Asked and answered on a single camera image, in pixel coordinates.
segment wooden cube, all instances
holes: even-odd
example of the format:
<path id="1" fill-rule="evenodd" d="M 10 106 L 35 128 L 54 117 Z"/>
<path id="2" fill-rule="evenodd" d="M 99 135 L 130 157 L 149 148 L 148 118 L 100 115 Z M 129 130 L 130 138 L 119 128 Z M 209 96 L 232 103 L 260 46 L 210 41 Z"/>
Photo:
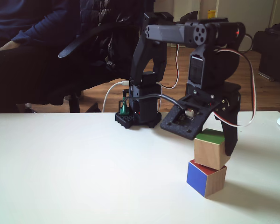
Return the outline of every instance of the wooden cube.
<path id="1" fill-rule="evenodd" d="M 205 129 L 194 140 L 195 163 L 220 170 L 230 159 L 225 153 L 223 132 Z"/>
<path id="2" fill-rule="evenodd" d="M 189 162 L 187 183 L 203 197 L 208 197 L 224 187 L 227 167 L 215 170 L 195 163 Z"/>

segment green block face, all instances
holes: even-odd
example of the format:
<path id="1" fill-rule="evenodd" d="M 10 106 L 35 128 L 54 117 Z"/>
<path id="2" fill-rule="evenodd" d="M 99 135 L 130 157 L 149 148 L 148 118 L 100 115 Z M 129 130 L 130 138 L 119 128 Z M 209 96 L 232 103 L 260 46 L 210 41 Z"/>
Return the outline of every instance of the green block face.
<path id="1" fill-rule="evenodd" d="M 205 129 L 203 132 L 196 136 L 197 139 L 207 141 L 215 144 L 221 144 L 225 141 L 224 133 L 211 129 Z"/>

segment white wire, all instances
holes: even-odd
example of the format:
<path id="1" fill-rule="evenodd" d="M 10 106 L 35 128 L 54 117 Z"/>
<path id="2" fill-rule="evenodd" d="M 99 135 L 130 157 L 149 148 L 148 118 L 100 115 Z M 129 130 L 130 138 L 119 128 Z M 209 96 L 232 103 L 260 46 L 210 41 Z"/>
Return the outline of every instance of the white wire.
<path id="1" fill-rule="evenodd" d="M 172 87 L 166 87 L 166 86 L 162 85 L 161 83 L 158 83 L 158 84 L 160 84 L 163 88 L 168 89 L 168 90 L 174 89 L 174 88 L 177 86 L 178 81 L 179 81 L 178 54 L 179 54 L 179 44 L 176 45 L 176 58 L 175 58 L 175 63 L 176 63 L 176 70 L 177 70 L 177 78 L 176 78 L 175 84 L 174 84 Z"/>
<path id="2" fill-rule="evenodd" d="M 222 51 L 228 51 L 228 52 L 232 52 L 232 53 L 235 53 L 235 54 L 237 54 L 237 55 L 240 55 L 241 57 L 243 57 L 244 59 L 246 59 L 246 60 L 248 61 L 248 63 L 249 63 L 250 70 L 251 70 L 251 75 L 252 75 L 252 81 L 253 81 L 253 91 L 254 91 L 254 94 L 253 94 L 253 97 L 254 97 L 254 99 L 253 99 L 253 102 L 254 102 L 253 116 L 252 116 L 252 119 L 250 120 L 250 122 L 249 122 L 248 124 L 246 124 L 246 125 L 234 125 L 234 124 L 232 124 L 232 123 L 230 123 L 230 122 L 224 120 L 223 118 L 221 118 L 221 117 L 220 117 L 219 115 L 217 115 L 215 112 L 213 112 L 213 113 L 214 113 L 214 115 L 215 115 L 219 120 L 221 120 L 222 122 L 224 122 L 224 123 L 226 123 L 226 124 L 228 124 L 228 125 L 230 125 L 230 126 L 232 126 L 232 127 L 247 127 L 247 126 L 249 126 L 249 125 L 254 121 L 254 119 L 255 119 L 255 114 L 256 114 L 256 87 L 255 87 L 255 77 L 254 77 L 253 67 L 252 67 L 252 64 L 251 64 L 250 60 L 247 59 L 247 57 L 245 57 L 245 56 L 242 55 L 241 53 L 239 53 L 239 52 L 237 52 L 237 51 L 235 51 L 235 50 L 232 50 L 232 49 L 220 49 L 220 50 L 217 51 L 217 53 L 222 52 Z"/>
<path id="3" fill-rule="evenodd" d="M 163 95 L 163 86 L 161 84 L 159 84 L 161 86 L 161 95 Z M 161 108 L 161 103 L 162 103 L 162 98 L 160 98 L 160 102 L 159 102 L 159 109 L 158 109 L 158 112 L 160 112 L 160 108 Z"/>
<path id="4" fill-rule="evenodd" d="M 105 99 L 104 99 L 104 104 L 103 104 L 102 113 L 105 112 L 106 101 L 107 101 L 107 98 L 108 98 L 108 95 L 109 95 L 110 91 L 111 91 L 115 86 L 117 86 L 117 85 L 119 85 L 119 83 L 115 83 L 115 84 L 114 84 L 113 86 L 111 86 L 111 88 L 108 90 L 108 92 L 107 92 L 107 94 L 106 94 L 106 96 L 105 96 Z"/>

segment door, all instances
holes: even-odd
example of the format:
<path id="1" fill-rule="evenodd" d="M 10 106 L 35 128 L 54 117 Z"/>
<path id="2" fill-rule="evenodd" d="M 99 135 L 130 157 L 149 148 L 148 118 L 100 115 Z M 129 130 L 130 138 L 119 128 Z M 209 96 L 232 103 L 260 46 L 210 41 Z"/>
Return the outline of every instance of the door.
<path id="1" fill-rule="evenodd" d="M 217 0 L 216 17 L 227 17 L 229 22 L 242 22 L 246 33 L 254 37 L 270 25 L 274 0 Z M 251 41 L 243 40 L 239 50 L 248 50 Z"/>

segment green connector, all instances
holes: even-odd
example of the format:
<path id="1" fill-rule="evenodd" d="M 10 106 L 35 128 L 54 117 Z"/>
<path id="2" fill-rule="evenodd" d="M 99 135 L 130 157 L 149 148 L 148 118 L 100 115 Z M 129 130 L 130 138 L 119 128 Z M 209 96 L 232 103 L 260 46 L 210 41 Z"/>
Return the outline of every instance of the green connector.
<path id="1" fill-rule="evenodd" d="M 122 107 L 121 107 L 121 109 L 120 109 L 120 115 L 129 115 L 130 114 L 130 110 L 129 110 L 129 108 L 128 108 L 128 106 L 127 106 L 127 104 L 126 104 L 126 102 L 123 102 L 122 103 Z"/>

